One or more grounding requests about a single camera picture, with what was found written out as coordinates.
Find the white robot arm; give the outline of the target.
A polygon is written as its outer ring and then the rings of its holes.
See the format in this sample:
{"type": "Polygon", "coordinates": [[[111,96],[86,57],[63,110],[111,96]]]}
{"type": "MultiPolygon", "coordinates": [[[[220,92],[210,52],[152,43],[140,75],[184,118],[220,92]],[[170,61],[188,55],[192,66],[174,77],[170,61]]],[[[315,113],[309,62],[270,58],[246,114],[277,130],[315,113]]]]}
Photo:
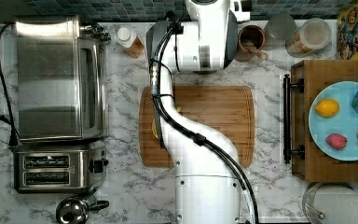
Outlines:
{"type": "Polygon", "coordinates": [[[251,0],[185,0],[189,21],[169,13],[146,33],[150,90],[160,144],[175,166],[176,224],[259,224],[255,196],[233,143],[175,107],[176,72],[214,72],[233,61],[238,25],[250,19],[251,0]]]}

